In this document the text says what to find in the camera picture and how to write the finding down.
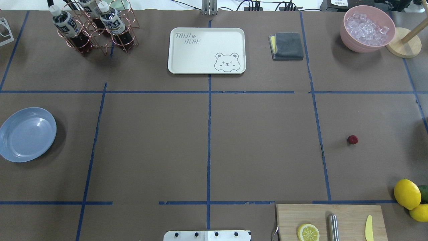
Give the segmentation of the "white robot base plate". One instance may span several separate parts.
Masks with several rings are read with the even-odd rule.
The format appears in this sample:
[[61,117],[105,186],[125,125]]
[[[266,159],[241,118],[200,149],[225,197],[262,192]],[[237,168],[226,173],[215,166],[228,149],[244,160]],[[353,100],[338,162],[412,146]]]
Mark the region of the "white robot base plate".
[[251,241],[248,230],[168,231],[164,241]]

